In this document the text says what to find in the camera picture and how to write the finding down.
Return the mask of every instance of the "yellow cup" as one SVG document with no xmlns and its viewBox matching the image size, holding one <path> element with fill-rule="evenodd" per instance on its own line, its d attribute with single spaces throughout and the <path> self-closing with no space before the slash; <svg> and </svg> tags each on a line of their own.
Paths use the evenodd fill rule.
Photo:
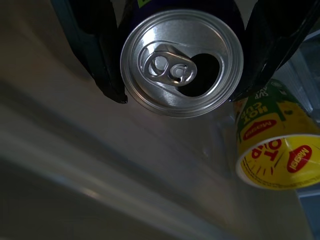
<svg viewBox="0 0 320 240">
<path fill-rule="evenodd" d="M 234 103 L 238 176 L 285 190 L 320 182 L 320 128 L 278 80 Z"/>
</svg>

